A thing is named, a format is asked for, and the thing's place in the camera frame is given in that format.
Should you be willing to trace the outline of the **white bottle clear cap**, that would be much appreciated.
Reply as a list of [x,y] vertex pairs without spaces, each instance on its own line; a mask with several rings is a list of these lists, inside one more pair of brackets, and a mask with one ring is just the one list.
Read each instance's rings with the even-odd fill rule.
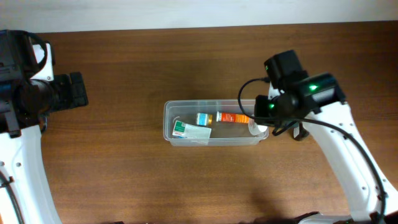
[[249,132],[253,136],[260,135],[268,130],[267,126],[257,124],[253,119],[250,119],[248,122]]

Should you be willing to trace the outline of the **dark bottle white cap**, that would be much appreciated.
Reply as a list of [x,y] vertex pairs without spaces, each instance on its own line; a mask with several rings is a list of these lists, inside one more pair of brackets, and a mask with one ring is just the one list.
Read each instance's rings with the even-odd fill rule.
[[293,130],[293,139],[296,141],[303,141],[309,136],[309,132],[304,128],[303,123],[299,123]]

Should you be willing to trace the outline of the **small blue-label gold-cap bottle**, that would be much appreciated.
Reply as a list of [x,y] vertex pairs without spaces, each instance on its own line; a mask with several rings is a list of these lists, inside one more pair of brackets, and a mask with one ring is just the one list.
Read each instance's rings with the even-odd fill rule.
[[213,115],[206,113],[197,113],[196,125],[199,126],[209,126],[212,125]]

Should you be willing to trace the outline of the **white green medicine box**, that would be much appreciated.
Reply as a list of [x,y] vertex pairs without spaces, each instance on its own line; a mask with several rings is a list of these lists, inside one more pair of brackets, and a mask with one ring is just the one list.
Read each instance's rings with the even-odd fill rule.
[[176,121],[172,130],[172,136],[182,139],[209,139],[211,128],[194,126],[181,121]]

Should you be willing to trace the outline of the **orange tablet tube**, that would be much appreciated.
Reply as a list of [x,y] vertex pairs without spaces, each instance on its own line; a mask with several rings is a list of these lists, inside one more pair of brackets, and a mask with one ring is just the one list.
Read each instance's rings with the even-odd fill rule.
[[216,114],[217,122],[248,124],[249,120],[250,120],[250,118],[244,114],[224,113],[224,112],[219,112],[219,111]]

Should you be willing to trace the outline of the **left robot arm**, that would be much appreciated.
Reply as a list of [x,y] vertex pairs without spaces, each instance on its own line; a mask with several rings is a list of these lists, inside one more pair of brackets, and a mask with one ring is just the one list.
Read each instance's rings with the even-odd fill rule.
[[60,223],[42,158],[50,113],[88,105],[80,72],[56,75],[50,42],[1,31],[1,223]]

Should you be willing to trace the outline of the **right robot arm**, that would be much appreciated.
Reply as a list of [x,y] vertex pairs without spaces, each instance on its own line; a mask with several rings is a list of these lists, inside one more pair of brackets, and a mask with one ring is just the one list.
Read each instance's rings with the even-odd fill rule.
[[270,95],[256,98],[256,123],[279,129],[301,124],[321,147],[349,205],[346,217],[318,213],[301,223],[397,223],[397,190],[371,155],[333,75],[309,76],[293,50],[272,56],[264,67]]

